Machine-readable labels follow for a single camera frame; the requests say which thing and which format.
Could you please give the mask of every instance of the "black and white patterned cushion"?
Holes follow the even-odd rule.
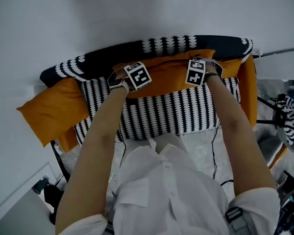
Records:
[[[214,49],[217,60],[250,56],[251,39],[228,36],[173,36],[151,38],[95,50],[53,66],[40,75],[52,87],[65,77],[75,77],[85,96],[90,116],[77,124],[75,132],[81,145],[100,104],[108,96],[107,77],[119,63],[170,56],[192,49]],[[237,78],[223,80],[239,100]],[[165,132],[176,134],[201,131],[216,126],[216,113],[206,85],[157,97],[127,99],[122,112],[121,131],[125,139],[152,138]],[[121,141],[120,132],[116,141]]]
[[[43,71],[40,79],[48,87],[52,87],[65,77],[75,77],[79,82],[100,77],[108,78],[113,71],[113,66],[119,63],[171,56],[194,49],[214,49],[216,52],[213,58],[216,60],[242,58],[243,63],[250,56],[252,48],[251,39],[227,36],[195,35],[150,38],[78,56]]]
[[[240,101],[237,78],[223,79],[226,87]],[[109,94],[106,80],[87,80],[81,90],[88,105],[90,116],[74,128],[79,144],[83,143],[91,121]],[[144,140],[163,133],[193,133],[215,128],[217,115],[210,91],[206,84],[161,96],[127,98],[122,110],[121,132],[125,139]],[[122,141],[117,132],[116,142]]]
[[[276,106],[287,113],[283,130],[287,142],[292,145],[294,143],[294,100],[288,95],[281,94]]]

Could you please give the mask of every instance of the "orange cushion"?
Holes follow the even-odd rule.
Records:
[[[43,147],[88,117],[87,105],[74,78],[65,78],[17,108]]]
[[[252,55],[240,67],[237,75],[241,95],[241,107],[244,110],[251,126],[257,121],[257,79]]]
[[[146,68],[158,65],[157,67],[148,69],[152,82],[149,85],[141,88],[139,91],[130,93],[128,97],[140,98],[145,96],[158,96],[195,87],[194,85],[185,84],[188,62],[164,62],[177,59],[189,60],[195,55],[199,55],[203,58],[212,58],[214,53],[214,50],[200,49],[190,50],[175,56],[156,57],[142,60],[141,62],[146,66]],[[218,62],[223,67],[222,77],[235,77],[239,71],[241,61],[241,59],[235,59]],[[132,65],[134,63],[136,63],[136,61],[127,64],[118,64],[114,66],[113,69],[117,69],[118,67],[125,65]]]
[[[68,129],[64,134],[58,137],[60,146],[64,152],[70,152],[73,148],[78,146],[76,133],[73,127]]]
[[[242,64],[242,59],[233,59],[229,61],[218,61],[223,68],[222,78],[236,77]]]

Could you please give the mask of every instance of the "cushion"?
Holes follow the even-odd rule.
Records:
[[[74,78],[65,78],[17,108],[43,147],[88,117],[87,105]]]
[[[223,82],[240,101],[237,78],[225,78]],[[82,82],[81,89],[90,115],[74,126],[80,145],[83,144],[93,117],[109,94],[109,87],[104,77]],[[217,114],[205,83],[202,86],[161,96],[127,98],[115,141],[145,140],[167,132],[187,134],[215,128],[216,125]]]
[[[216,60],[243,58],[242,62],[245,62],[253,49],[253,41],[246,38],[209,35],[150,38],[72,57],[43,71],[40,79],[48,87],[52,87],[64,77],[75,77],[80,82],[100,77],[107,79],[113,71],[112,67],[119,63],[172,56],[196,49],[214,49],[216,52],[213,58]]]
[[[158,96],[195,87],[194,85],[185,84],[188,62],[166,62],[170,60],[189,60],[196,55],[203,58],[212,58],[214,53],[214,50],[209,49],[190,50],[174,56],[142,60],[141,62],[144,63],[146,68],[148,69],[149,67],[148,72],[152,79],[152,83],[137,92],[130,93],[128,98]],[[113,69],[117,69],[120,66],[132,65],[135,62],[136,61],[126,64],[118,64],[114,66]],[[223,67],[222,78],[236,77],[241,62],[242,59],[218,62]]]
[[[237,75],[241,97],[241,107],[244,110],[251,126],[257,121],[257,79],[252,55],[240,67]]]
[[[73,148],[78,146],[76,133],[73,127],[68,129],[64,134],[58,137],[60,146],[64,152],[70,152]]]

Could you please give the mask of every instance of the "wristband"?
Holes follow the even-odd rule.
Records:
[[[207,72],[204,77],[204,83],[207,82],[207,78],[210,76],[218,76],[219,77],[219,75],[214,72]]]
[[[129,86],[128,83],[123,79],[115,79],[116,78],[116,72],[114,71],[109,78],[107,79],[107,83],[109,85],[110,90],[113,90],[115,88],[124,87],[126,89],[127,94],[129,93]]]

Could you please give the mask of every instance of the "cable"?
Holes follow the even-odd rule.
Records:
[[[122,137],[122,142],[124,143],[123,156],[122,156],[122,159],[121,159],[121,162],[120,162],[120,167],[121,167],[122,161],[123,161],[123,158],[124,158],[124,155],[125,155],[125,151],[126,151],[126,144],[125,144],[124,137],[123,137],[123,134],[122,134],[122,131],[121,131],[121,124],[119,124],[119,126],[120,126],[119,131],[120,131],[120,134],[121,134],[121,137]]]
[[[218,133],[218,129],[220,127],[220,121],[218,121],[217,123],[217,127],[215,129],[215,133],[214,133],[214,138],[212,139],[211,141],[211,147],[212,147],[212,156],[213,156],[213,159],[214,159],[214,167],[215,167],[215,171],[214,171],[214,175],[212,176],[213,179],[215,179],[216,177],[216,172],[217,172],[217,164],[216,164],[216,159],[215,159],[215,151],[214,151],[214,141],[215,141],[215,138],[217,136],[217,133]]]
[[[226,183],[229,183],[229,182],[232,182],[232,183],[233,183],[234,181],[233,181],[233,179],[230,179],[230,180],[224,181],[224,182],[221,184],[221,186],[223,186],[223,185],[225,185]]]
[[[64,175],[62,175],[62,177],[58,180],[58,182],[55,184],[55,186],[58,185],[58,183],[60,183],[61,179],[64,177]]]

